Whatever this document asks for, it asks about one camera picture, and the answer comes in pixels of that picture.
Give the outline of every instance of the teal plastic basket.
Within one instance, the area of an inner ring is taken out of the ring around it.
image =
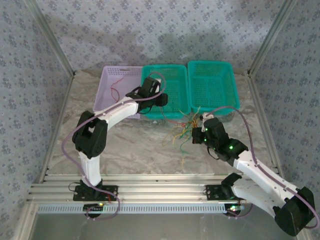
[[[240,108],[232,65],[223,61],[190,61],[188,63],[189,100],[193,112],[210,112],[218,107]],[[226,115],[232,109],[221,109],[216,115]]]
[[[187,68],[183,65],[146,65],[142,68],[141,83],[151,72],[161,73],[166,80],[166,88],[164,92],[168,95],[168,103],[163,107],[163,114],[168,119],[181,119],[184,114],[191,111],[188,101],[188,75]],[[154,79],[161,79],[158,74],[151,75]],[[154,106],[149,113],[146,114],[149,119],[164,119],[161,108]]]

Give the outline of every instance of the wall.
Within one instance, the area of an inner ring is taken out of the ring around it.
[[[14,233],[69,77],[23,1],[0,1],[0,239]]]
[[[313,191],[318,214],[319,26],[319,1],[299,0],[254,77],[285,177]]]
[[[221,60],[248,69],[282,1],[38,0],[75,70]]]

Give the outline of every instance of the white robotic arm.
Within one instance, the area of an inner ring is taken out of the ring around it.
[[[159,92],[160,82],[159,79],[147,77],[141,87],[129,92],[116,104],[99,112],[85,111],[82,113],[78,126],[95,116],[96,118],[83,125],[72,137],[75,148],[79,151],[81,166],[84,171],[81,184],[85,184],[87,187],[102,185],[100,154],[105,149],[109,129],[143,109],[153,106],[163,107],[168,103],[168,95]]]
[[[315,208],[313,193],[307,187],[298,189],[261,161],[254,159],[247,146],[237,139],[229,138],[218,118],[204,113],[200,119],[203,126],[192,130],[192,142],[204,143],[208,152],[212,149],[220,160],[253,180],[248,181],[232,173],[222,181],[221,188],[206,186],[207,199],[214,199],[222,192],[226,199],[248,200],[274,217],[278,226],[287,234],[296,236],[314,217],[306,205]]]
[[[130,100],[130,97],[124,97],[121,102],[126,102]],[[95,112],[94,115],[100,115],[106,112],[108,109],[111,109],[113,106],[110,106],[102,111]],[[98,117],[100,121],[105,121],[107,124],[107,131],[111,129],[115,124],[119,123],[123,119],[134,115],[138,112],[139,103],[133,101],[120,105],[119,107],[111,110],[107,114],[103,114]],[[101,182],[100,175],[100,154],[98,156],[93,156],[89,158],[84,152],[79,151],[79,156],[81,159],[82,169],[84,170],[85,176],[90,181],[93,186],[97,186]],[[84,176],[82,176],[82,181],[88,185]]]

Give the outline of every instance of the marble floor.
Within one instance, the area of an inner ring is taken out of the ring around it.
[[[247,119],[253,137],[256,156],[267,166],[272,162],[255,111],[248,87],[248,77],[236,74],[236,84],[241,112]],[[80,174],[77,167],[61,151],[62,140],[77,126],[81,113],[92,110],[100,78],[78,71],[73,80],[68,101],[49,162],[49,175]],[[249,146],[245,124],[236,113],[222,119],[226,132]],[[125,119],[110,129],[106,148],[100,158],[101,174],[230,174],[237,170],[221,160],[215,160],[207,153],[204,145],[185,143],[182,155],[179,146],[184,139],[163,144],[165,136],[174,126],[166,120]],[[80,161],[74,144],[66,144],[66,151]]]

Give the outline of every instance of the purple cable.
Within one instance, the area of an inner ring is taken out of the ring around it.
[[[98,115],[95,115],[91,118],[89,118],[88,120],[84,121],[83,123],[81,123],[79,126],[77,126],[73,131],[71,131],[66,137],[65,139],[62,141],[61,143],[61,150],[62,150],[62,153],[66,156],[67,159],[69,159],[70,161],[72,161],[77,167],[78,169],[81,171],[81,174],[82,176],[84,177],[84,179],[86,180],[86,182],[88,183],[88,185],[93,188],[94,190],[98,191],[98,192],[101,192],[101,193],[104,193],[104,194],[109,194],[111,196],[113,196],[117,202],[118,202],[118,207],[116,208],[116,211],[115,213],[113,213],[112,215],[110,216],[107,216],[107,217],[99,217],[99,218],[91,218],[88,216],[88,213],[90,211],[90,208],[86,211],[86,216],[88,219],[91,219],[91,220],[94,220],[94,221],[101,221],[101,220],[108,220],[108,219],[112,219],[113,217],[115,217],[118,212],[120,211],[120,199],[118,198],[117,195],[115,195],[113,192],[110,192],[110,191],[106,191],[106,190],[102,190],[102,189],[99,189],[95,186],[93,186],[91,184],[91,182],[89,181],[89,179],[87,178],[86,174],[85,174],[85,171],[83,170],[82,166],[80,165],[80,163],[78,163],[76,160],[74,160],[65,150],[65,145],[67,143],[68,140],[70,140],[72,138],[72,136],[74,135],[74,133],[76,131],[78,131],[80,128],[82,128],[84,125],[86,125],[87,123],[93,121],[94,119],[96,118],[99,118],[109,112],[111,112],[112,110],[116,109],[117,107],[119,107],[120,105],[124,105],[124,104],[127,104],[127,103],[132,103],[132,102],[142,102],[142,101],[148,101],[148,100],[152,100],[152,99],[155,99],[157,97],[159,97],[161,94],[164,93],[165,89],[166,89],[166,86],[167,86],[167,82],[166,82],[166,78],[158,71],[153,71],[151,72],[148,77],[150,77],[151,75],[153,74],[158,74],[162,80],[163,80],[163,88],[160,92],[158,92],[156,95],[154,96],[151,96],[151,97],[147,97],[147,98],[139,98],[139,99],[130,99],[130,100],[126,100],[126,101],[119,101],[118,104],[115,104],[114,106],[110,107],[109,109],[107,109],[106,111],[98,114]]]
[[[206,117],[208,117],[210,114],[213,114],[215,113],[216,111],[219,111],[221,109],[233,109],[235,110],[240,116],[241,118],[243,119],[244,121],[244,124],[245,124],[245,127],[246,127],[246,130],[248,132],[248,135],[249,135],[249,140],[250,140],[250,148],[251,148],[251,152],[252,152],[252,158],[253,158],[253,161],[254,163],[257,165],[257,167],[260,169],[261,172],[263,172],[268,178],[270,178],[272,181],[274,181],[276,184],[278,184],[279,186],[281,186],[283,188],[283,190],[286,190],[288,191],[289,193],[295,195],[301,202],[303,202],[310,210],[311,212],[313,213],[315,219],[316,219],[316,224],[314,226],[306,226],[305,228],[306,229],[317,229],[319,228],[320,226],[320,219],[319,219],[319,216],[316,212],[316,210],[310,205],[310,203],[308,203],[303,197],[301,197],[299,194],[297,194],[294,190],[292,190],[291,188],[287,187],[286,185],[284,185],[282,182],[278,181],[277,179],[275,179],[273,176],[271,176],[268,172],[266,172],[261,166],[260,164],[258,164],[258,161],[257,161],[257,158],[256,158],[256,154],[255,154],[255,149],[254,149],[254,143],[253,143],[253,140],[252,140],[252,135],[251,135],[251,132],[250,132],[250,129],[249,129],[249,124],[247,122],[247,120],[245,119],[245,116],[238,110],[236,109],[235,107],[233,106],[221,106],[221,107],[218,107],[214,110],[212,110],[211,112],[209,112]]]

